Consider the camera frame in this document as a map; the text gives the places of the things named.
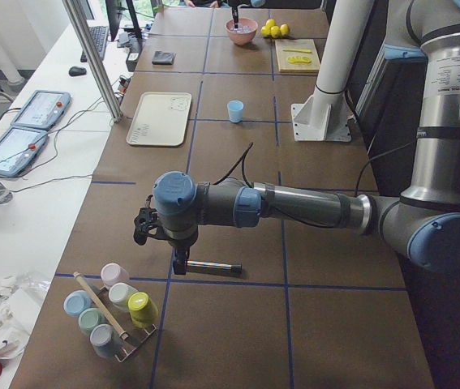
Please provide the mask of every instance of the cutting board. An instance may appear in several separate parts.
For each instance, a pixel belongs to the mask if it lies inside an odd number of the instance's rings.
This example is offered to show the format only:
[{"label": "cutting board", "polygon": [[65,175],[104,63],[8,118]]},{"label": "cutting board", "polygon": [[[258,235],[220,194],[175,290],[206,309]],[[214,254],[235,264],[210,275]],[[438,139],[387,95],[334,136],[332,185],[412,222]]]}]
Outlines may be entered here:
[{"label": "cutting board", "polygon": [[[318,73],[320,70],[320,57],[312,39],[277,39],[275,40],[277,51],[278,70],[281,73]],[[297,53],[286,50],[311,50],[310,53]],[[288,57],[305,56],[311,59],[311,63],[289,63]]]}]

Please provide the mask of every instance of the metal pole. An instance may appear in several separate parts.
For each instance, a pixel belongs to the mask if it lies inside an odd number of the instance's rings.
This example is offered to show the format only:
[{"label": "metal pole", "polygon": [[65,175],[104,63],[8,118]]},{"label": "metal pole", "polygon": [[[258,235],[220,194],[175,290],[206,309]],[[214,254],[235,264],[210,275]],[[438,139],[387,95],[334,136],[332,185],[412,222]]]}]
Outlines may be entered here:
[{"label": "metal pole", "polygon": [[75,29],[76,35],[87,55],[87,60],[91,67],[92,75],[97,82],[98,89],[100,89],[101,96],[107,107],[109,108],[110,114],[114,122],[119,122],[123,113],[119,107],[118,100],[114,95],[113,89],[109,82],[109,77],[105,72],[103,63],[101,63],[100,55],[92,41],[91,34],[89,33],[89,26],[85,18],[84,10],[78,0],[62,0],[64,7],[66,8],[69,20]]}]

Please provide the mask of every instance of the pink bowl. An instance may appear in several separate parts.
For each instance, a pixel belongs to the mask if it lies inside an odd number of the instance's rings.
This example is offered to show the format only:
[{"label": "pink bowl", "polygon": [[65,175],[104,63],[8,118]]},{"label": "pink bowl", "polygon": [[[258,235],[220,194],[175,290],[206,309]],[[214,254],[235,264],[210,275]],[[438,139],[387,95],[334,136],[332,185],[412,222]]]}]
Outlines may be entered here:
[{"label": "pink bowl", "polygon": [[253,19],[239,18],[239,30],[234,30],[233,20],[226,23],[226,32],[231,41],[236,45],[242,46],[251,42],[256,34],[256,29],[259,27],[258,23]]}]

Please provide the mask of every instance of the yellow lemon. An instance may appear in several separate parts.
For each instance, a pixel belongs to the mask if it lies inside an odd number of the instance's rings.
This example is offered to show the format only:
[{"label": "yellow lemon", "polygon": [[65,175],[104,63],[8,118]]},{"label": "yellow lemon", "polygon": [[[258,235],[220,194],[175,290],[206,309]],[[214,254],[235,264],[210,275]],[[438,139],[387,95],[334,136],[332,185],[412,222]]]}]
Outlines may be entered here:
[{"label": "yellow lemon", "polygon": [[268,21],[265,22],[265,27],[267,28],[271,28],[276,25],[277,25],[277,22],[275,22],[275,19],[268,19]]},{"label": "yellow lemon", "polygon": [[262,36],[264,38],[269,38],[271,36],[271,28],[267,27],[267,26],[263,26],[261,29],[260,29],[260,33],[262,34]]},{"label": "yellow lemon", "polygon": [[280,28],[278,26],[271,27],[271,37],[272,38],[280,38],[282,35],[280,33]]},{"label": "yellow lemon", "polygon": [[289,32],[290,32],[289,24],[283,24],[282,26],[280,26],[280,33],[282,37],[289,36]]}]

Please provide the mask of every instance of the wooden handle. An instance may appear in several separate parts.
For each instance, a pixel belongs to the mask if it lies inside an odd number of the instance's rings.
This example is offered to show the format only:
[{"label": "wooden handle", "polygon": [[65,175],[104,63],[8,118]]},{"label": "wooden handle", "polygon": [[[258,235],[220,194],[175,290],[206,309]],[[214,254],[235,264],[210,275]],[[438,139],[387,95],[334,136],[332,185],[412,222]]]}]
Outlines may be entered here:
[{"label": "wooden handle", "polygon": [[94,301],[94,303],[97,305],[98,309],[103,313],[109,324],[113,326],[114,330],[118,333],[119,337],[123,340],[126,340],[129,337],[129,334],[118,323],[118,320],[116,320],[116,318],[114,318],[114,316],[109,312],[107,307],[104,306],[103,302],[101,302],[100,298],[94,293],[94,291],[91,288],[91,285],[89,285],[84,276],[82,276],[77,271],[73,273],[73,276],[75,277],[75,280],[80,284],[82,289],[85,292],[87,292],[91,300]]}]

